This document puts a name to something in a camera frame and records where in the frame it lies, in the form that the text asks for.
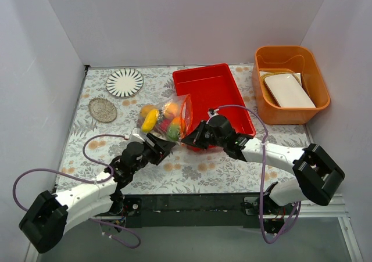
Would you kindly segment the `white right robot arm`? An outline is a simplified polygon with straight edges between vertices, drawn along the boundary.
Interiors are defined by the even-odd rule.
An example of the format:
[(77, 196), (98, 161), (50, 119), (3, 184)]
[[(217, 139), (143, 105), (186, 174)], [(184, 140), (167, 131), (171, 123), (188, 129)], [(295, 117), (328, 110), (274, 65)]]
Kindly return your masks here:
[(284, 206), (304, 200), (327, 206), (345, 179), (345, 173), (321, 146), (311, 143), (307, 148), (291, 148), (263, 143), (236, 132), (222, 115), (201, 121), (181, 141), (198, 149), (218, 146), (230, 158), (265, 164), (292, 174), (292, 180), (274, 182), (251, 204), (264, 214), (276, 214)]

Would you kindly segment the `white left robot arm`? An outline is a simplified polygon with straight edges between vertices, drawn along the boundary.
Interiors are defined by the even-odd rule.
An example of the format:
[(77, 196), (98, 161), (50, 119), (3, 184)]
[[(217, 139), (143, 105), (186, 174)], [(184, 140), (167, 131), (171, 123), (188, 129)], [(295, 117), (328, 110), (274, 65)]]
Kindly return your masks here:
[(41, 192), (22, 218), (20, 230), (39, 253), (46, 253), (68, 230), (91, 217), (122, 213), (125, 207), (121, 190), (138, 170), (149, 163), (162, 162), (175, 145), (151, 133), (139, 142), (129, 142), (122, 154), (113, 158), (95, 178), (58, 193)]

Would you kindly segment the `green red mango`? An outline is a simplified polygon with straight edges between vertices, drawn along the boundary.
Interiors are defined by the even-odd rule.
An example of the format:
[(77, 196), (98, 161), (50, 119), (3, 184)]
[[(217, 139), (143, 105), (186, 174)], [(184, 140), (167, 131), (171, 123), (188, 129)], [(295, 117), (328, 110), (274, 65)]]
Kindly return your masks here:
[(166, 135), (171, 141), (179, 141), (183, 136), (184, 130), (185, 122), (180, 116), (177, 116), (168, 125)]

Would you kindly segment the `orange peach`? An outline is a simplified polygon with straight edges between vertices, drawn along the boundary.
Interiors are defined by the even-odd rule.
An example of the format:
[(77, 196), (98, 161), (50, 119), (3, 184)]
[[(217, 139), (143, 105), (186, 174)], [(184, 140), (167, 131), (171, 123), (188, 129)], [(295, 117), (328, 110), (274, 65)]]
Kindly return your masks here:
[(179, 113), (179, 105), (175, 102), (169, 102), (164, 105), (164, 111), (163, 114), (167, 119), (172, 119), (176, 116), (178, 116)]

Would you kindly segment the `red fruit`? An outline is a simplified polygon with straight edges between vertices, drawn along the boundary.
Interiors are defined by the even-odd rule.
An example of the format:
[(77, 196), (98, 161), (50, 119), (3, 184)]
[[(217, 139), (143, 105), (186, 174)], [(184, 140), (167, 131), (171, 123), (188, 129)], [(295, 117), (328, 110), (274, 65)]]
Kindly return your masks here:
[(159, 131), (167, 133), (167, 129), (170, 123), (171, 123), (171, 120), (168, 120), (168, 119), (162, 120), (158, 125)]

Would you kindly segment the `clear zip top bag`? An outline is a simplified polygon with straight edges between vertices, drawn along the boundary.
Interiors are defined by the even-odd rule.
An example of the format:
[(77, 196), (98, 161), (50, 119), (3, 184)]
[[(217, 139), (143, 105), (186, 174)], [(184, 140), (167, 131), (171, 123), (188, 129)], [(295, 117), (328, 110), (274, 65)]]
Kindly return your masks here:
[(191, 127), (193, 108), (189, 94), (173, 96), (157, 104), (141, 107), (137, 127), (172, 142), (180, 142)]

